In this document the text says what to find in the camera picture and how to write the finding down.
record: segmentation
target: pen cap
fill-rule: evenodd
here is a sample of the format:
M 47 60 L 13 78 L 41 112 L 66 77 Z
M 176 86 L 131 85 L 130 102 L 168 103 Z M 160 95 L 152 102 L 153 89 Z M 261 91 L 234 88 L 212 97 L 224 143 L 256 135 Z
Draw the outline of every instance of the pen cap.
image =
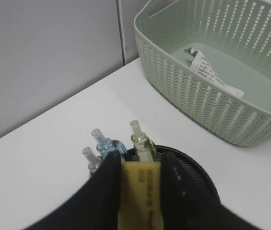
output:
M 110 142 L 110 140 L 108 138 L 105 138 L 105 136 L 103 136 L 102 132 L 98 128 L 96 128 L 92 131 L 92 136 L 102 146 L 108 145 Z
M 139 121 L 137 121 L 137 120 L 131 121 L 130 125 L 131 125 L 131 128 L 133 130 L 134 136 L 136 136 L 136 137 L 142 136 L 142 131 L 141 131 Z
M 99 163 L 99 159 L 95 156 L 90 147 L 84 148 L 82 153 L 92 166 L 95 166 Z

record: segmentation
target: pen holder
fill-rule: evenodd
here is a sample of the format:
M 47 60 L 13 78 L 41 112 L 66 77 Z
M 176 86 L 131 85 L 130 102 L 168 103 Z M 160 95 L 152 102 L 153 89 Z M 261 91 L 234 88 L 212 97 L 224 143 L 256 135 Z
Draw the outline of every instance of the pen holder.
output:
M 205 170 L 196 161 L 176 149 L 160 145 L 157 145 L 156 147 L 160 159 L 162 158 L 163 152 L 174 153 L 174 155 L 180 161 L 183 169 L 192 177 L 195 183 L 199 185 L 202 189 L 208 191 L 210 195 L 212 195 L 218 202 L 220 202 L 220 198 L 214 186 L 214 183 L 205 172 Z M 138 157 L 134 149 L 128 150 L 128 153 L 125 154 L 125 161 L 138 161 Z

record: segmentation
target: white desk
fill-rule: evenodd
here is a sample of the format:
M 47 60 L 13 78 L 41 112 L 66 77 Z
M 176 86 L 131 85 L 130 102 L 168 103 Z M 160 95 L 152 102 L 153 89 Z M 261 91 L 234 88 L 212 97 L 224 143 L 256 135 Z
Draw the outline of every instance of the white desk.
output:
M 271 230 L 271 141 L 239 148 L 212 135 L 154 90 L 139 59 L 0 139 L 0 230 L 32 224 L 85 183 L 81 151 L 94 149 L 94 128 L 131 148 L 133 119 L 156 144 L 196 160 L 224 205 Z

